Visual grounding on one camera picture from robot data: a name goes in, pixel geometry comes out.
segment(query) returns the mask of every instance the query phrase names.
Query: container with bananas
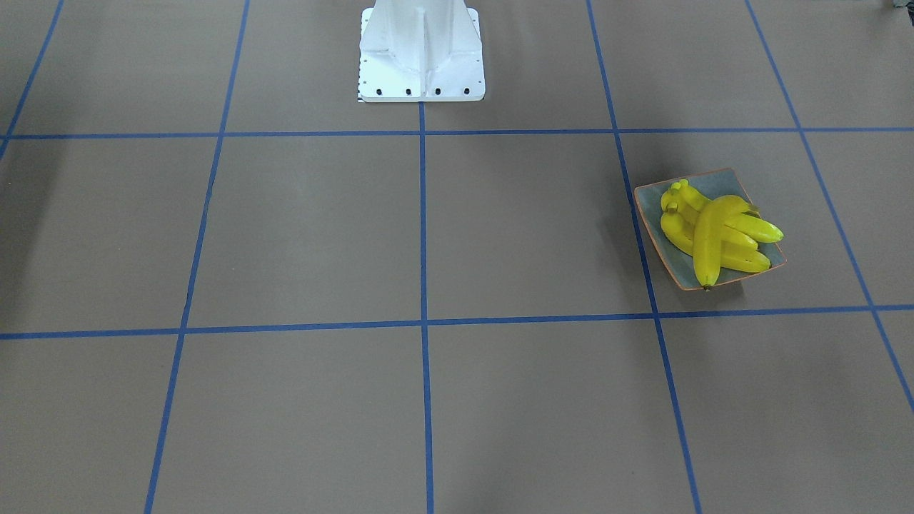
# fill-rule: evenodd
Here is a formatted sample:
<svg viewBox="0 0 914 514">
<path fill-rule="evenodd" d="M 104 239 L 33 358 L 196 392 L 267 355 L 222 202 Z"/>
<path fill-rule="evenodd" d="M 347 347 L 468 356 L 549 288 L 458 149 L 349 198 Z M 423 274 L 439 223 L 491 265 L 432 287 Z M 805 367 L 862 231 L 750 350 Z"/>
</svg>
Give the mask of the container with bananas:
<svg viewBox="0 0 914 514">
<path fill-rule="evenodd" d="M 676 284 L 710 290 L 786 262 L 778 227 L 760 216 L 732 169 L 635 189 L 654 247 Z"/>
</svg>

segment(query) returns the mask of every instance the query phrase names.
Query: banana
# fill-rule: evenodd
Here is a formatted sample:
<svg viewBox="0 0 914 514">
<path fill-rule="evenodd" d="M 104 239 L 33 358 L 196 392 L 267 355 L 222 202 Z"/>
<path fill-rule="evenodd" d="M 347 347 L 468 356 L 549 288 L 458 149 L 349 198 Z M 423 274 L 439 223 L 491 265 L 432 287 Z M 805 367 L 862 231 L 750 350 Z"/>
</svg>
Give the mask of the banana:
<svg viewBox="0 0 914 514">
<path fill-rule="evenodd" d="M 667 210 L 667 208 L 675 209 L 685 218 L 686 222 L 693 226 L 698 223 L 698 211 L 689 205 L 688 202 L 683 200 L 683 193 L 679 187 L 671 187 L 664 193 L 660 199 L 660 207 L 663 210 Z M 759 248 L 759 243 L 756 240 L 745 233 L 730 227 L 724 228 L 722 238 L 724 241 L 732 242 L 739 246 L 745 246 L 752 250 L 757 250 Z"/>
<path fill-rule="evenodd" d="M 678 212 L 667 211 L 660 218 L 660 228 L 666 238 L 683 253 L 692 255 L 695 228 Z M 759 273 L 771 268 L 771 261 L 764 253 L 729 242 L 721 245 L 720 265 L 745 273 Z"/>
<path fill-rule="evenodd" d="M 701 194 L 701 191 L 689 185 L 688 180 L 681 179 L 675 182 L 679 185 L 679 195 L 685 200 L 692 209 L 701 212 L 702 209 L 711 203 L 710 198 Z M 751 214 L 739 213 L 727 219 L 724 224 L 734 230 L 750 236 L 758 242 L 778 242 L 784 239 L 784 233 L 773 223 L 759 218 L 758 212 Z"/>
<path fill-rule="evenodd" d="M 695 260 L 695 276 L 706 290 L 710 290 L 720 276 L 724 222 L 736 214 L 755 210 L 741 197 L 724 195 L 715 198 L 700 211 L 692 257 Z"/>
</svg>

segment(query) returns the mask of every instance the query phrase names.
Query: grid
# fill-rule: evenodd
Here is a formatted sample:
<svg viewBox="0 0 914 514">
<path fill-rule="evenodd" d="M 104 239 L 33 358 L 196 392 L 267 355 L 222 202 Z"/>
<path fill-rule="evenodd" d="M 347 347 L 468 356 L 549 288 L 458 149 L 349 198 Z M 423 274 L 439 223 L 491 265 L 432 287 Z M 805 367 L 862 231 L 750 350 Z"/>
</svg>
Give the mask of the grid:
<svg viewBox="0 0 914 514">
<path fill-rule="evenodd" d="M 170 380 L 168 382 L 168 391 L 163 408 L 161 428 L 159 431 L 157 446 L 155 449 L 155 458 L 151 470 L 148 494 L 145 504 L 145 512 L 153 511 L 155 491 L 159 473 L 159 467 L 162 461 L 162 454 L 165 449 L 169 416 L 171 412 L 172 400 L 175 394 L 178 370 L 181 365 L 182 350 L 184 347 L 185 337 L 188 335 L 198 334 L 229 334 L 229 333 L 251 333 L 251 332 L 282 332 L 282 331 L 307 331 L 307 330 L 347 330 L 347 329 L 364 329 L 364 328 L 387 328 L 387 327 L 418 327 L 421 330 L 421 352 L 423 366 L 423 384 L 424 384 L 424 411 L 425 411 L 425 453 L 426 453 L 426 499 L 427 510 L 431 514 L 434 512 L 434 477 L 433 477 L 433 455 L 432 455 L 432 410 L 431 410 L 431 386 L 433 377 L 430 374 L 429 359 L 429 327 L 460 326 L 460 325 L 498 325 L 498 324 L 528 324 L 528 323 L 568 323 L 568 322 L 591 322 L 591 321 L 624 321 L 624 320 L 653 320 L 656 332 L 657 342 L 660 353 L 663 358 L 664 372 L 669 390 L 670 402 L 675 416 L 676 428 L 679 435 L 682 457 L 685 461 L 685 470 L 688 475 L 688 483 L 694 503 L 695 512 L 702 512 L 701 499 L 698 486 L 696 484 L 695 474 L 693 472 L 691 456 L 689 453 L 686 427 L 683 423 L 680 413 L 679 401 L 676 393 L 675 378 L 670 359 L 667 354 L 667 348 L 664 338 L 663 320 L 676 318 L 693 318 L 693 317 L 721 317 L 721 316 L 783 316 L 783 315 L 802 315 L 802 314 L 828 314 L 828 313 L 869 313 L 872 316 L 882 342 L 885 346 L 888 357 L 897 374 L 898 385 L 903 390 L 911 410 L 914 412 L 914 396 L 912 396 L 909 383 L 898 362 L 896 353 L 892 347 L 886 330 L 883 327 L 880 313 L 890 311 L 914 311 L 914 304 L 877 304 L 874 302 L 866 281 L 860 270 L 860 266 L 855 257 L 854 249 L 845 234 L 844 226 L 834 207 L 834 203 L 829 194 L 828 187 L 819 170 L 813 149 L 807 139 L 807 134 L 811 133 L 911 133 L 914 132 L 914 126 L 846 126 L 846 127 L 815 127 L 804 126 L 794 108 L 791 95 L 784 83 L 775 58 L 769 48 L 768 41 L 765 37 L 763 27 L 756 16 L 750 0 L 744 0 L 745 7 L 749 12 L 752 23 L 758 33 L 760 43 L 764 48 L 765 55 L 771 65 L 771 71 L 777 79 L 780 86 L 783 99 L 791 114 L 794 126 L 786 127 L 682 127 L 682 128 L 624 128 L 620 127 L 616 119 L 616 110 L 613 103 L 611 92 L 611 70 L 607 70 L 604 63 L 602 49 L 600 45 L 600 34 L 597 29 L 597 23 L 594 18 L 593 5 L 591 0 L 585 0 L 587 11 L 590 17 L 590 29 L 596 53 L 595 64 L 599 66 L 602 85 L 606 97 L 606 108 L 609 111 L 611 127 L 598 129 L 530 129 L 530 130 L 428 130 L 425 120 L 425 106 L 422 103 L 418 105 L 418 122 L 419 130 L 411 131 L 313 131 L 313 132 L 292 132 L 292 131 L 275 131 L 275 132 L 232 132 L 227 130 L 229 112 L 232 103 L 232 93 L 235 85 L 235 78 L 239 67 L 239 60 L 244 47 L 245 27 L 247 25 L 250 11 L 250 0 L 244 1 L 244 7 L 241 15 L 238 37 L 234 48 L 234 60 L 228 80 L 228 88 L 225 92 L 224 107 L 221 116 L 219 128 L 215 132 L 194 132 L 194 133 L 136 133 L 136 134 L 15 134 L 16 125 L 26 104 L 29 92 L 39 73 L 42 59 L 44 58 L 48 46 L 50 45 L 55 28 L 60 18 L 60 13 L 64 7 L 65 0 L 58 0 L 54 15 L 50 20 L 48 32 L 44 38 L 40 51 L 35 60 L 34 67 L 28 76 L 28 80 L 16 106 L 16 111 L 5 134 L 0 135 L 0 159 L 5 155 L 6 148 L 11 141 L 18 140 L 80 140 L 80 139 L 161 139 L 161 138 L 206 138 L 215 141 L 215 151 L 212 157 L 212 166 L 207 183 L 207 192 L 203 200 L 203 208 L 199 221 L 196 248 L 191 265 L 190 275 L 187 281 L 186 303 L 184 305 L 181 322 L 178 327 L 149 327 L 141 329 L 116 329 L 116 330 L 72 330 L 72 331 L 48 331 L 48 332 L 21 332 L 21 333 L 0 333 L 0 340 L 38 340 L 54 338 L 80 338 L 80 337 L 132 337 L 132 336 L 174 336 L 176 337 L 174 361 L 171 368 Z M 865 305 L 840 305 L 840 306 L 821 306 L 821 307 L 799 307 L 799 308 L 769 308 L 769 309 L 740 309 L 740 310 L 707 310 L 707 311 L 662 311 L 657 306 L 654 296 L 654 284 L 648 267 L 645 245 L 643 241 L 641 226 L 635 210 L 635 204 L 632 196 L 632 184 L 629 179 L 628 169 L 625 160 L 625 152 L 622 144 L 623 134 L 676 134 L 676 133 L 694 133 L 694 134 L 714 134 L 714 133 L 786 133 L 797 134 L 803 144 L 805 153 L 815 173 L 815 178 L 821 188 L 825 203 L 829 208 L 832 220 L 840 234 L 842 243 L 846 251 L 846 256 L 852 264 L 859 287 L 866 299 Z M 625 185 L 625 192 L 629 201 L 631 222 L 634 229 L 638 252 L 641 259 L 644 285 L 650 300 L 651 311 L 641 313 L 619 313 L 603 315 L 570 315 L 570 316 L 508 316 L 508 317 L 469 317 L 469 318 L 434 318 L 429 316 L 428 307 L 428 273 L 427 273 L 427 201 L 426 201 L 426 141 L 428 137 L 455 137 L 461 135 L 524 135 L 524 134 L 612 134 L 616 152 L 622 171 L 622 180 Z M 398 136 L 418 138 L 420 149 L 420 301 L 421 316 L 419 319 L 405 320 L 380 320 L 380 321 L 352 321 L 344 323 L 304 323 L 304 324 L 282 324 L 282 325 L 251 325 L 251 326 L 222 326 L 222 327 L 192 327 L 189 325 L 189 317 L 194 299 L 195 285 L 197 283 L 197 271 L 200 263 L 200 256 L 203 251 L 205 236 L 207 231 L 207 212 L 210 200 L 212 198 L 213 186 L 217 179 L 219 169 L 219 159 L 221 156 L 223 142 L 226 138 L 256 138 L 256 137 L 347 137 L 347 136 Z"/>
</svg>

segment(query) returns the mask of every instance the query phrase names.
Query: white metal bracket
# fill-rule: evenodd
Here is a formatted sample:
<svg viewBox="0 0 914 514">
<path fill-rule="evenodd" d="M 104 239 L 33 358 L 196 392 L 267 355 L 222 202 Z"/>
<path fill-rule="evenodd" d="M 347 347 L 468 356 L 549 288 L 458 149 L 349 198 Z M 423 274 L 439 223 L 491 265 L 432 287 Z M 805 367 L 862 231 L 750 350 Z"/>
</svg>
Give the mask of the white metal bracket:
<svg viewBox="0 0 914 514">
<path fill-rule="evenodd" d="M 472 102 L 485 95 L 479 13 L 463 0 L 377 0 L 362 13 L 361 102 Z"/>
</svg>

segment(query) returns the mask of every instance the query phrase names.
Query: bunch of bananas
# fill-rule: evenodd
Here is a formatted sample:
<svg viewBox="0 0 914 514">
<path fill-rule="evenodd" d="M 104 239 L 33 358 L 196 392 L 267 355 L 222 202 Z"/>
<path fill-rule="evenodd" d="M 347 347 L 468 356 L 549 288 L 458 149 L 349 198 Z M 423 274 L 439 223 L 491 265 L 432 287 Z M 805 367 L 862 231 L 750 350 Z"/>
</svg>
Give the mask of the bunch of bananas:
<svg viewBox="0 0 914 514">
<path fill-rule="evenodd" d="M 706 290 L 717 283 L 721 267 L 746 273 L 770 268 L 759 243 L 784 237 L 745 199 L 724 195 L 711 200 L 684 178 L 660 197 L 660 209 L 660 228 L 676 248 L 692 256 L 695 276 Z"/>
</svg>

